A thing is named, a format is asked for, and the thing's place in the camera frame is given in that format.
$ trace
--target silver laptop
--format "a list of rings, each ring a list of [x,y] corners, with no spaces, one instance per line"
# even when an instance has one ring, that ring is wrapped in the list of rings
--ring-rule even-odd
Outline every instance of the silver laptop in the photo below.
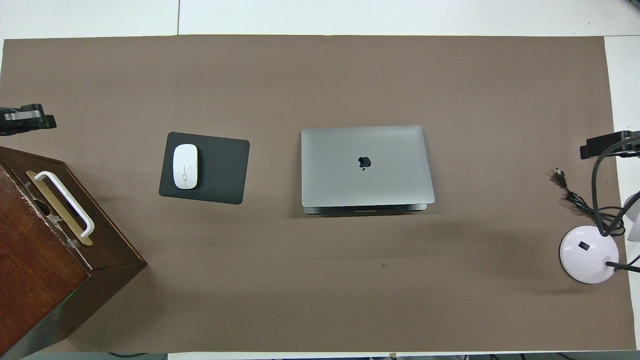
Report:
[[[422,126],[302,131],[307,214],[418,211],[434,201]]]

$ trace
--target mouse pad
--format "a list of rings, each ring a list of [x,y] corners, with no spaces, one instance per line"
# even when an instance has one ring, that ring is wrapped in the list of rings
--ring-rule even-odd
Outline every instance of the mouse pad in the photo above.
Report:
[[[183,143],[198,148],[198,183],[183,190],[173,182],[173,150]],[[249,141],[171,132],[166,137],[159,193],[191,200],[240,204],[244,195]]]

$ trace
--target white handle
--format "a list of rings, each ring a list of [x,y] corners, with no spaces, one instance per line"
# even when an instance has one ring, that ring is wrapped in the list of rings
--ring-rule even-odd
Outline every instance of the white handle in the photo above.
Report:
[[[41,181],[42,179],[44,179],[45,176],[51,179],[51,182],[53,183],[53,185],[56,185],[56,187],[62,193],[62,195],[64,195],[67,201],[69,201],[69,204],[71,204],[71,206],[75,209],[76,213],[78,213],[78,215],[80,215],[80,217],[84,220],[84,223],[86,224],[86,229],[82,232],[82,234],[80,234],[80,237],[85,238],[89,236],[89,234],[91,234],[95,229],[93,220],[91,220],[89,215],[87,215],[87,213],[84,211],[82,206],[78,204],[78,201],[76,201],[73,195],[71,195],[69,190],[67,190],[67,188],[62,184],[62,182],[60,182],[60,179],[58,179],[56,174],[49,171],[42,171],[42,172],[39,172],[33,178],[38,181]]]

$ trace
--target white mouse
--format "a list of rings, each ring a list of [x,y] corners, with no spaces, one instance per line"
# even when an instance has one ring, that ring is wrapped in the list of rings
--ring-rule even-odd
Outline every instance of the white mouse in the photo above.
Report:
[[[173,150],[173,182],[184,190],[198,184],[198,148],[192,143],[178,145]]]

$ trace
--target wooden cabinet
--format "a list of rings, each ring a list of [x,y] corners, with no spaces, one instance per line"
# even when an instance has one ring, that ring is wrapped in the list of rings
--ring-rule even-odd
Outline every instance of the wooden cabinet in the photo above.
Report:
[[[66,338],[146,265],[63,162],[0,147],[2,360]]]

